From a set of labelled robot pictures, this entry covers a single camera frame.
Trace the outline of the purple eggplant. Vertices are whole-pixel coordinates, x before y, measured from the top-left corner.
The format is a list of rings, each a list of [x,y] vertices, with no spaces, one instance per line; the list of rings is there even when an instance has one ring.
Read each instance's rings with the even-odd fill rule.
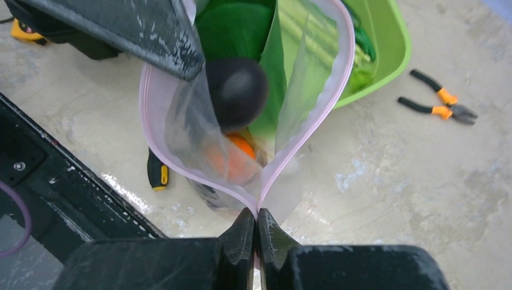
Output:
[[[263,112],[269,98],[269,81],[264,69],[247,57],[212,60],[205,68],[220,130],[233,134],[248,127]]]

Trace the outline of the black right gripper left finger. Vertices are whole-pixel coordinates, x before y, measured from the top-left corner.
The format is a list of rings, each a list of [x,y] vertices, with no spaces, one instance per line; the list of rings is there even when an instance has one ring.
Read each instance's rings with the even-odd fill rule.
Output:
[[[255,218],[219,237],[109,239],[81,245],[54,289],[251,289]]]

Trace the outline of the orange fruit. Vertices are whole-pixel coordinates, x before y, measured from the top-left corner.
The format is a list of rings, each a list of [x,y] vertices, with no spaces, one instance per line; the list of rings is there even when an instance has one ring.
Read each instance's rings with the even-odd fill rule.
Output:
[[[226,136],[230,143],[226,150],[219,146],[205,149],[206,160],[211,168],[228,182],[237,185],[248,183],[258,171],[256,154],[250,143],[239,134]]]

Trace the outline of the green bok choy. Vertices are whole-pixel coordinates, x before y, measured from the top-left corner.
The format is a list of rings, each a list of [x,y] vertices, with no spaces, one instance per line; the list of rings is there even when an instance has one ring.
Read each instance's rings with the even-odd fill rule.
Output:
[[[269,98],[249,131],[254,138],[273,139],[287,88],[277,2],[209,1],[195,24],[207,60],[239,56],[259,62]]]

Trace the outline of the clear zip top bag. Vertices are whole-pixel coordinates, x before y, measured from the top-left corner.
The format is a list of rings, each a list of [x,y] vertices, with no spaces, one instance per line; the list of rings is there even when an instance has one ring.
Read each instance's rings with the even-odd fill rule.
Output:
[[[187,82],[152,65],[143,67],[139,104],[151,150],[189,179],[214,208],[246,207],[253,213],[266,208],[278,222],[284,222],[307,190],[309,177],[299,151],[342,95],[353,68],[356,46],[353,23],[341,1],[310,2],[336,21],[338,52],[331,65],[322,64],[307,48],[306,33],[296,48],[283,48],[287,88],[275,137],[254,138],[249,131],[251,124],[234,132],[245,138],[256,154],[258,171],[246,184],[228,182],[206,160],[207,147],[226,150],[230,143],[226,137],[230,134],[220,130],[214,113],[206,69]]]

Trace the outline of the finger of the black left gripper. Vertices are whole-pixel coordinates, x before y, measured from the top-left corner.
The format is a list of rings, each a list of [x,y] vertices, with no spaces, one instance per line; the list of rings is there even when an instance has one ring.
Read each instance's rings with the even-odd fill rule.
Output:
[[[6,1],[11,14],[56,44],[70,44],[90,59],[128,53],[183,80],[205,62],[193,21],[193,1]]]

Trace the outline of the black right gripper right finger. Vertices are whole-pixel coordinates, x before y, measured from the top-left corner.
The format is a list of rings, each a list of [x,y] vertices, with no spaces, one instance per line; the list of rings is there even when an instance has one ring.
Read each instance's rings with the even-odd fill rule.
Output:
[[[412,245],[301,245],[258,213],[262,289],[449,289],[434,258]]]

